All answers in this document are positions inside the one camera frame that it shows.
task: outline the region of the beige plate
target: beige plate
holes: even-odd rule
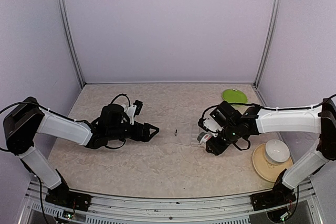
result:
[[[281,165],[274,165],[265,158],[266,144],[259,145],[253,152],[252,162],[254,169],[265,180],[275,182],[279,174],[293,165],[291,157]]]

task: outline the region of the beige table surface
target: beige table surface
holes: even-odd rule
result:
[[[221,103],[225,89],[242,90],[258,103],[252,87],[243,84],[101,84],[86,85],[70,117],[94,120],[119,93],[144,103],[138,122],[161,128],[148,143],[127,140],[119,150],[90,150],[58,139],[49,160],[70,188],[109,195],[185,198],[239,194],[272,187],[252,164],[254,149],[277,138],[275,133],[251,136],[251,148],[240,152],[230,146],[214,156],[194,146],[197,120],[205,108]],[[124,98],[117,100],[126,104]],[[111,141],[110,146],[121,142]],[[245,146],[246,142],[238,141]]]

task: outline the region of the white wall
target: white wall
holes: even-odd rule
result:
[[[85,80],[250,82],[273,0],[66,0]]]
[[[57,0],[0,0],[0,27],[0,108],[31,95],[67,114],[80,88]],[[39,136],[36,143],[48,155],[54,141]],[[2,127],[0,146],[6,147]],[[0,152],[0,223],[14,223],[29,178],[17,157]]]
[[[268,105],[318,103],[336,93],[336,0],[281,0],[261,93]],[[283,134],[297,160],[318,136]],[[326,223],[336,223],[336,165],[329,163],[312,183]]]

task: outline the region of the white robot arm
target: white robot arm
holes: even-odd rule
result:
[[[201,133],[198,140],[206,150],[219,155],[234,144],[239,150],[250,147],[250,135],[268,132],[311,132],[319,134],[313,147],[291,168],[283,171],[271,192],[252,195],[255,210],[287,203],[292,191],[300,182],[318,171],[325,163],[336,160],[336,107],[330,98],[322,103],[300,108],[266,108],[251,104],[243,114],[231,104],[222,102],[210,117],[199,120],[198,125],[207,133]],[[248,142],[246,149],[237,146],[242,138]]]
[[[142,102],[129,102],[126,106],[113,103],[115,99],[103,107],[100,117],[92,123],[76,121],[50,111],[32,97],[20,102],[5,117],[4,132],[8,151],[17,155],[25,167],[44,182],[48,188],[47,202],[69,208],[75,206],[75,209],[87,211],[90,196],[69,191],[61,174],[35,147],[33,139],[36,133],[64,138],[86,148],[104,146],[116,149],[107,146],[107,143],[110,140],[121,140],[125,144],[126,138],[148,142],[159,132],[159,128],[151,124],[141,124],[134,120],[141,111]]]

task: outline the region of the green plate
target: green plate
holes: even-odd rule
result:
[[[222,98],[228,103],[247,103],[246,95],[238,89],[227,89],[223,91]]]

